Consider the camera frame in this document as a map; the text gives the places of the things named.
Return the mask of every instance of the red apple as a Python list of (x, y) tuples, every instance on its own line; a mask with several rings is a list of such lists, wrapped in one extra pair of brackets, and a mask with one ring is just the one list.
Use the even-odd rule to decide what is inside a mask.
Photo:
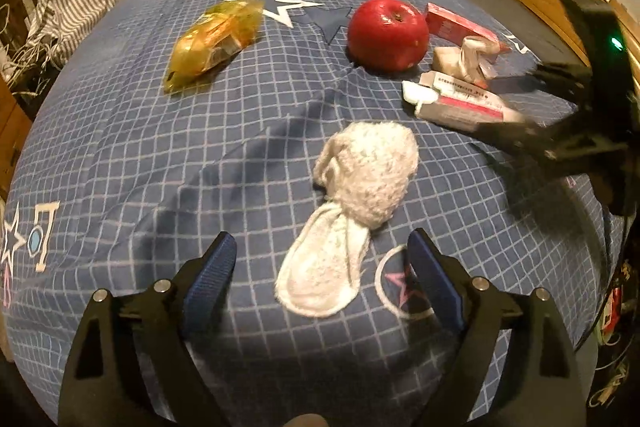
[(424, 14), (399, 0), (369, 0), (355, 11), (347, 46), (359, 64), (378, 71), (404, 71), (422, 60), (429, 45)]

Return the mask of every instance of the metal screw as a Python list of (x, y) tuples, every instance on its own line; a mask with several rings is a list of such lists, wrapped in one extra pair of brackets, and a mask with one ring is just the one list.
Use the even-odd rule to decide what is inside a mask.
[(471, 284), (476, 290), (480, 290), (481, 292), (489, 289), (489, 281), (484, 277), (474, 277)]
[(548, 301), (551, 298), (551, 293), (544, 288), (536, 288), (536, 297), (541, 301)]
[(169, 279), (161, 279), (154, 283), (154, 290), (158, 293), (168, 292), (171, 289), (171, 281)]
[(104, 289), (96, 290), (94, 292), (94, 301), (102, 302), (107, 298), (107, 295), (109, 295), (109, 292), (107, 290), (104, 290)]

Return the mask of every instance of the green led light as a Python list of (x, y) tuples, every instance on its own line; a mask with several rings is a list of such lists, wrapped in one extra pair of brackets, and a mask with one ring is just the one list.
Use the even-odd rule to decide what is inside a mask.
[(622, 42), (620, 42), (615, 37), (611, 38), (611, 44), (613, 44), (618, 49), (618, 51), (622, 51), (623, 49), (625, 49), (625, 47), (622, 45)]

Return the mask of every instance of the dark blue star pattern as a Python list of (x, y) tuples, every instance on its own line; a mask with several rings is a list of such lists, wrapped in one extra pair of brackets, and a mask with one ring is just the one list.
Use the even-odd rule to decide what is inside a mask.
[(348, 26), (350, 7), (345, 8), (320, 8), (310, 6), (304, 9), (304, 15), (296, 15), (291, 20), (298, 24), (315, 24), (322, 31), (324, 42), (331, 44), (338, 33), (340, 26)]
[(18, 238), (15, 237), (14, 235), (14, 229), (11, 229), (10, 231), (7, 231), (7, 233), (5, 233), (4, 235), (5, 250), (11, 251), (11, 252), (14, 251), (15, 245), (17, 242), (18, 242)]
[(290, 2), (279, 2), (277, 0), (263, 0), (264, 9), (272, 13), (278, 13), (278, 6), (291, 6)]

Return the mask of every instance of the pink box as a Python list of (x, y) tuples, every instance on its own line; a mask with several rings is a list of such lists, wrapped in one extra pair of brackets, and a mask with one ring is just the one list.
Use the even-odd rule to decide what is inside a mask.
[(435, 4), (427, 4), (425, 17), (431, 35), (447, 39), (457, 46), (462, 46), (462, 41), (469, 35), (499, 42), (498, 36), (491, 30)]

